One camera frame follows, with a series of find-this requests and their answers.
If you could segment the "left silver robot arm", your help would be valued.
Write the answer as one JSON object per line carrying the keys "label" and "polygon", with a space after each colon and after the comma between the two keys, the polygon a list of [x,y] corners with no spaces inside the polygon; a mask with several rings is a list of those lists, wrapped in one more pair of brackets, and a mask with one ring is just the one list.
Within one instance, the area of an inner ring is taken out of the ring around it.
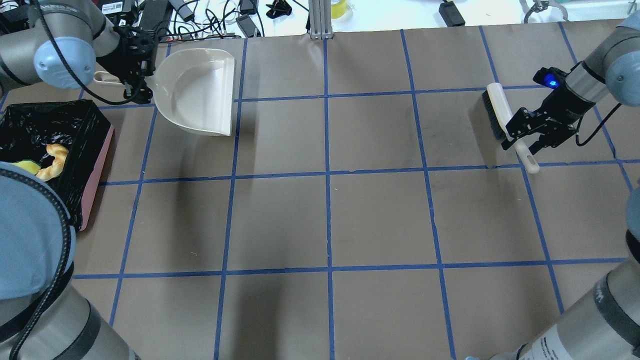
{"label": "left silver robot arm", "polygon": [[[1,94],[44,83],[87,89],[96,65],[147,104],[156,45],[89,0],[29,0],[1,28]],[[1,116],[1,358],[137,360],[82,296],[76,237],[89,223],[114,126],[93,100],[8,105]]]}

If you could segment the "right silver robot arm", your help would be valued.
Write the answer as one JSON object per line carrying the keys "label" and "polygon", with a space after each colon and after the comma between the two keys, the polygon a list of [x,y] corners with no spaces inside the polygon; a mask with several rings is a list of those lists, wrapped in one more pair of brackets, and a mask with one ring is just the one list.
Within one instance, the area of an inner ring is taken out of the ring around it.
{"label": "right silver robot arm", "polygon": [[[556,148],[579,133],[583,116],[606,94],[618,106],[639,105],[639,12],[622,21],[570,71],[543,67],[533,80],[551,93],[541,106],[512,112],[503,86],[482,94],[494,137],[514,148],[528,173],[540,167],[535,153]],[[637,360],[639,358],[639,191],[626,206],[628,257],[595,282],[553,324],[517,350],[494,360]]]}

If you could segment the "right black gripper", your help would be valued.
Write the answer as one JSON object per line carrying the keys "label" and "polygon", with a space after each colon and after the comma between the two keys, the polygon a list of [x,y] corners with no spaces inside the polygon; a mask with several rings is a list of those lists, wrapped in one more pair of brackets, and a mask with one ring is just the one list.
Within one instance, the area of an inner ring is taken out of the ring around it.
{"label": "right black gripper", "polygon": [[544,148],[557,148],[580,130],[580,121],[595,102],[574,93],[566,83],[557,86],[542,101],[537,111],[518,109],[505,125],[506,140],[515,142],[539,133],[537,141],[528,147],[531,155]]}

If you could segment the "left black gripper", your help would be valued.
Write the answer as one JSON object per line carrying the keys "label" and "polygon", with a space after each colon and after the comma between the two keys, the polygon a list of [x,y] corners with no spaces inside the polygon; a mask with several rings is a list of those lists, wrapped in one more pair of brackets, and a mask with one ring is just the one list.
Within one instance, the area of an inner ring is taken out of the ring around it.
{"label": "left black gripper", "polygon": [[155,71],[157,41],[153,34],[139,27],[115,27],[114,31],[119,36],[118,44],[98,57],[97,63],[124,84],[125,104],[151,104],[153,91],[142,79]]}

